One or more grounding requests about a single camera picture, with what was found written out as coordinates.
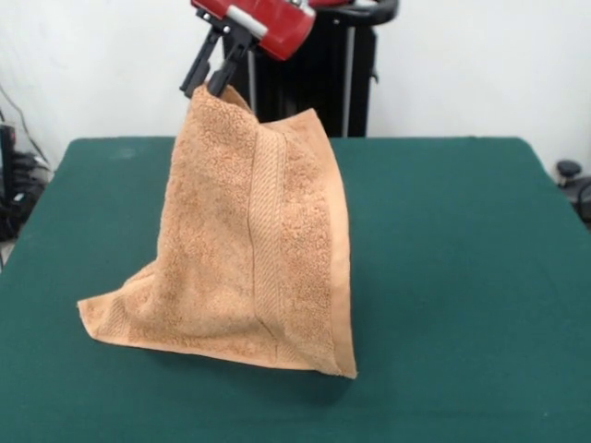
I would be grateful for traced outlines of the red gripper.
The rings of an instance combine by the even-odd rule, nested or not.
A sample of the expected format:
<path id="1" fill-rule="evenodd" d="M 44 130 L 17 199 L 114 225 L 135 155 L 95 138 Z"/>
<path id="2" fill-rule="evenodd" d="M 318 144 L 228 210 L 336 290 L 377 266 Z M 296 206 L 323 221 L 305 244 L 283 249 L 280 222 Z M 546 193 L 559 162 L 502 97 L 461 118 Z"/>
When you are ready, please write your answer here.
<path id="1" fill-rule="evenodd" d="M 220 30 L 223 36 L 246 36 L 247 46 L 255 45 L 277 60 L 287 60 L 302 46 L 311 32 L 316 11 L 307 1 L 284 0 L 192 0 L 198 15 Z M 208 76 L 210 58 L 221 36 L 211 28 L 183 80 L 180 90 L 191 98 Z M 247 47 L 235 44 L 207 85 L 209 94 L 221 97 Z"/>

